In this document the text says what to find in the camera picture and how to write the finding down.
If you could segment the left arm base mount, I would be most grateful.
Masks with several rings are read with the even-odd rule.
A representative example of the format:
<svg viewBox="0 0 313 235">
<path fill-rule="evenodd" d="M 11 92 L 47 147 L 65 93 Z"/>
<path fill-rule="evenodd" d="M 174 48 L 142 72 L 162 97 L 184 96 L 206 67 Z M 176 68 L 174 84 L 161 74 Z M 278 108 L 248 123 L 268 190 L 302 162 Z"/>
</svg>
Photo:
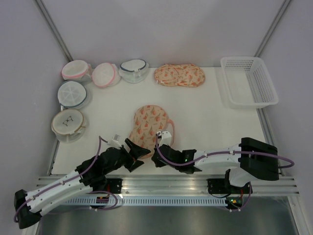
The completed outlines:
<svg viewBox="0 0 313 235">
<path fill-rule="evenodd" d="M 120 194 L 122 190 L 122 182 L 121 178 L 108 178 L 105 183 L 100 186 L 97 186 L 94 191 L 108 191 L 113 194 Z"/>
</svg>

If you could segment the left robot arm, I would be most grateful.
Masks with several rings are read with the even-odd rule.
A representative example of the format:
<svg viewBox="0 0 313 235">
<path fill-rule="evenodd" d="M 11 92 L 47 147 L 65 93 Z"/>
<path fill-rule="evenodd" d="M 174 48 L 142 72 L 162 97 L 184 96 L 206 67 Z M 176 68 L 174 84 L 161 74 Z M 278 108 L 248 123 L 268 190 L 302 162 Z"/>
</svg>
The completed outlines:
<svg viewBox="0 0 313 235">
<path fill-rule="evenodd" d="M 106 175 L 121 168 L 129 172 L 144 164 L 141 157 L 150 153 L 129 138 L 125 139 L 128 150 L 118 141 L 113 141 L 104 152 L 82 162 L 63 178 L 36 190 L 20 189 L 14 195 L 15 215 L 13 220 L 20 229 L 33 226 L 48 212 L 69 199 L 86 193 L 109 194 Z"/>
</svg>

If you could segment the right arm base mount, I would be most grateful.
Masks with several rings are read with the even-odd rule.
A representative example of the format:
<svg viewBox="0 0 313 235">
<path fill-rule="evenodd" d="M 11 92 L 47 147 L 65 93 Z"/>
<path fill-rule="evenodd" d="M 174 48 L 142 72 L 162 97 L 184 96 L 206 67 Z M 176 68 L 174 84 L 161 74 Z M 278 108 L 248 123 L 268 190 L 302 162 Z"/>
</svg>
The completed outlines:
<svg viewBox="0 0 313 235">
<path fill-rule="evenodd" d="M 225 179 L 207 179 L 208 193 L 212 195 L 227 194 L 249 194 L 250 185 L 246 183 L 243 187 L 232 186 Z"/>
</svg>

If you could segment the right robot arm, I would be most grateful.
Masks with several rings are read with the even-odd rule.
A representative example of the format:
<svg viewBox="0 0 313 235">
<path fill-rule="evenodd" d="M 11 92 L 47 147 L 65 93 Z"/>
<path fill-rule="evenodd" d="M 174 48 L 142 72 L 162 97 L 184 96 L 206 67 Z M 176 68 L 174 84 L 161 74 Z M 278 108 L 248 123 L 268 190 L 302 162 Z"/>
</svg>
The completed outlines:
<svg viewBox="0 0 313 235">
<path fill-rule="evenodd" d="M 185 174 L 224 168 L 226 172 L 223 187 L 226 192 L 235 193 L 256 179 L 279 180 L 278 159 L 256 152 L 276 156 L 277 148 L 248 137 L 242 138 L 237 145 L 219 151 L 178 151 L 163 144 L 155 148 L 152 161 L 156 167 L 167 165 Z"/>
</svg>

